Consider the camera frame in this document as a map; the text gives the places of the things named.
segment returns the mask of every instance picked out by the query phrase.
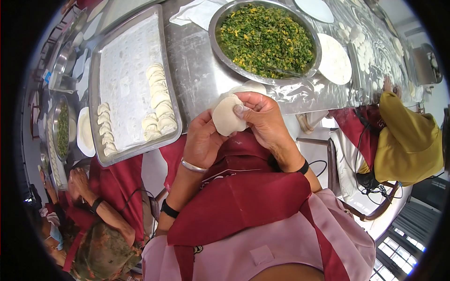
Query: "maroon apron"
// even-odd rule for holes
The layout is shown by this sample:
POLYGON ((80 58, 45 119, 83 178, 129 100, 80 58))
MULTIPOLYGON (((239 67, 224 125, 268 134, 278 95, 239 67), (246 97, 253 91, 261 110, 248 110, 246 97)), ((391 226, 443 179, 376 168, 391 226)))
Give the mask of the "maroon apron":
MULTIPOLYGON (((169 168, 165 182, 168 189, 185 142, 183 136, 160 148, 169 168)), ((276 173, 267 164, 269 155, 246 131, 222 145, 205 175, 203 190, 183 208, 167 234, 167 244, 174 246, 183 281, 193 278, 194 247, 222 240, 247 227, 287 219, 298 211, 316 231, 325 280, 349 280, 336 251, 314 223, 308 204, 309 182, 301 173, 276 173)))
MULTIPOLYGON (((142 193, 134 192, 142 188, 141 180, 142 155, 121 161, 109 167, 102 167, 94 157, 90 163, 89 187, 96 195, 102 197, 116 211, 120 212, 129 200, 127 207, 120 214, 136 231, 135 241, 144 241, 144 224, 142 212, 142 193)), ((81 240, 95 221, 95 215, 73 206, 69 192, 59 192, 61 208, 66 217, 74 221, 80 228, 69 251, 63 270, 70 272, 73 259, 78 251, 81 240)))

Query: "stainless steel bowl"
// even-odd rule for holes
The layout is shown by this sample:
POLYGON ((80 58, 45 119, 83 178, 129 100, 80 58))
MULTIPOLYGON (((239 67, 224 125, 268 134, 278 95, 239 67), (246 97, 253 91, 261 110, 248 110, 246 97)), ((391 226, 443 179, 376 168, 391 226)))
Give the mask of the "stainless steel bowl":
POLYGON ((222 26, 222 23, 229 14, 239 10, 243 6, 247 6, 248 4, 252 4, 255 6, 264 6, 266 8, 284 9, 288 13, 288 15, 292 18, 293 21, 297 22, 301 27, 305 29, 308 38, 312 42, 313 49, 311 51, 315 59, 307 64, 306 70, 302 74, 304 74, 305 77, 312 77, 319 69, 320 60, 322 58, 322 48, 320 46, 320 41, 319 37, 317 36, 317 33, 314 31, 313 27, 309 24, 309 22, 298 12, 292 10, 291 8, 285 6, 280 2, 271 0, 236 0, 229 2, 224 6, 222 6, 220 9, 218 9, 218 11, 214 14, 214 16, 212 16, 212 19, 209 23, 208 34, 212 50, 216 53, 219 59, 240 75, 263 84, 285 86, 297 84, 303 81, 304 78, 300 77, 286 78, 286 79, 271 79, 250 73, 244 70, 243 68, 237 66, 224 54, 224 52, 221 49, 221 46, 223 44, 220 36, 221 33, 220 28, 222 26))
POLYGON ((55 146, 55 152, 61 162, 65 162, 67 159, 67 155, 70 152, 71 142, 77 138, 77 116, 75 115, 75 110, 73 107, 67 102, 67 98, 65 95, 61 95, 58 99, 56 99, 56 105, 54 106, 53 112, 53 123, 52 123, 52 134, 53 134, 53 143, 55 146), (61 113, 61 107, 67 104, 67 115, 68 115, 68 140, 67 140, 67 153, 66 155, 61 155, 58 147, 58 123, 59 123, 59 114, 61 113))
POLYGON ((73 20, 64 35, 64 42, 72 41, 75 36, 83 29, 87 21, 86 10, 82 10, 78 16, 73 20))
POLYGON ((40 142, 40 161, 42 164, 42 170, 44 171, 45 176, 48 177, 50 160, 47 152, 47 145, 43 141, 40 142))
POLYGON ((56 58, 53 73, 68 75, 75 66, 76 60, 77 54, 75 53, 75 50, 72 47, 72 42, 67 42, 59 52, 58 57, 56 58))

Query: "hand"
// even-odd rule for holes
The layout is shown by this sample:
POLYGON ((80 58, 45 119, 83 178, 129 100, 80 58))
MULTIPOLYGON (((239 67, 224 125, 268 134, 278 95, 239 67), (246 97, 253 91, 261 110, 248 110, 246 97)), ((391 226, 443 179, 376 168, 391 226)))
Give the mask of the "hand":
POLYGON ((84 198, 86 193, 89 192, 88 178, 82 168, 70 171, 68 189, 73 199, 78 199, 80 196, 84 198))
POLYGON ((228 139, 220 135, 212 122, 211 109, 208 109, 194 120, 188 128, 184 160, 199 168, 209 169, 217 158, 217 152, 228 139))
POLYGON ((388 92, 392 92, 392 82, 391 78, 388 75, 384 76, 384 90, 388 92))
POLYGON ((234 113, 247 122, 261 146, 273 151, 288 142, 293 143, 276 101, 255 92, 235 95, 244 102, 244 106, 234 106, 234 113))

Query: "black cable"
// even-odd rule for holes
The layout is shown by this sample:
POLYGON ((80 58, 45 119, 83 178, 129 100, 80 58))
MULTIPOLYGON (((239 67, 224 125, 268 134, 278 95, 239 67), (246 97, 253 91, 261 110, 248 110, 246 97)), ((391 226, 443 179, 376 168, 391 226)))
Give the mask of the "black cable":
POLYGON ((322 172, 320 172, 316 177, 319 177, 326 169, 327 169, 327 161, 325 160, 316 160, 316 161, 312 161, 311 163, 309 163, 309 165, 314 164, 316 162, 324 162, 325 163, 325 168, 322 170, 322 172))
MULTIPOLYGON (((384 187, 384 185, 380 184, 380 185, 378 185, 377 187, 372 188, 372 189, 366 188, 366 187, 365 187, 363 190, 360 190, 360 188, 358 187, 358 181, 356 180, 356 174, 357 174, 357 170, 356 170, 356 161, 358 160, 358 154, 359 154, 359 152, 360 152, 361 140, 362 140, 362 138, 363 138, 364 133, 366 132, 366 130, 367 130, 368 128, 369 128, 369 124, 367 124, 367 125, 364 127, 364 130, 363 130, 363 132, 361 133, 361 135, 360 135, 360 140, 359 140, 359 142, 358 142, 358 148, 357 148, 357 151, 356 151, 355 165, 354 165, 354 169, 355 169, 355 183, 356 183, 356 188, 361 192, 361 194, 367 195, 367 198, 368 198, 370 201, 372 201, 372 203, 374 203, 374 204, 380 206, 381 204, 379 204, 379 203, 373 201, 373 200, 370 198, 369 194, 370 194, 370 193, 381 193, 381 196, 383 196, 385 199, 389 200, 390 203, 392 203, 391 199, 389 198, 389 196, 388 196, 388 194, 387 194, 387 191, 386 191, 386 188, 384 187)), ((371 179, 371 182, 370 182, 369 186, 372 186, 373 180, 374 180, 374 179, 371 179)), ((392 198, 400 199, 400 198, 403 197, 403 186, 401 185, 401 183, 400 183, 400 188, 401 188, 401 196, 400 196, 400 197, 395 197, 395 196, 393 196, 392 198)))
POLYGON ((437 176, 431 176, 431 177, 428 177, 428 178, 426 178, 426 179, 434 179, 434 178, 438 178, 440 175, 442 175, 444 172, 442 172, 442 173, 440 173, 439 175, 437 175, 437 176))
MULTIPOLYGON (((133 191, 133 193, 128 197, 128 200, 125 203, 125 206, 123 207, 123 209, 120 211, 120 213, 122 214, 122 212, 125 210, 125 208, 128 206, 128 203, 130 202, 131 197, 136 193, 136 191, 145 191, 147 193, 150 193, 150 195, 152 196, 152 198, 155 198, 155 196, 153 196, 153 194, 146 190, 146 189, 136 189, 135 191, 133 191)), ((155 225, 156 225, 156 218, 153 218, 153 229, 152 229, 152 236, 150 237, 150 239, 153 238, 153 236, 155 235, 155 225)))

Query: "window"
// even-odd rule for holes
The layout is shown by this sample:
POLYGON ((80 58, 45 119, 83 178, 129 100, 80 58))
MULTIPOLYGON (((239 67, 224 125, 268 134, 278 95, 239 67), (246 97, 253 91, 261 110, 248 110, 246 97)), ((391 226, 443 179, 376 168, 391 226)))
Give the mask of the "window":
MULTIPOLYGON (((408 238, 413 240, 416 243, 415 246, 417 247, 417 241, 415 241, 411 237, 408 238)), ((386 254, 386 256, 388 256, 395 264, 397 264, 398 267, 400 267, 406 274, 409 274, 413 270, 414 265, 416 265, 417 263, 417 260, 414 256, 412 256, 403 247, 399 246, 398 243, 392 240, 390 237, 386 237, 384 241, 378 246, 378 248, 383 251, 383 253, 386 254)), ((394 278, 394 275, 392 275, 392 273, 384 266, 377 272, 385 280, 391 281, 394 278)))
POLYGON ((378 259, 375 259, 370 281, 398 281, 398 279, 378 259))
POLYGON ((422 244, 420 244, 419 242, 417 242, 416 240, 414 240, 413 238, 407 236, 406 239, 407 239, 411 244, 413 244, 414 246, 416 246, 417 249, 421 250, 422 252, 425 251, 425 247, 424 247, 422 244))

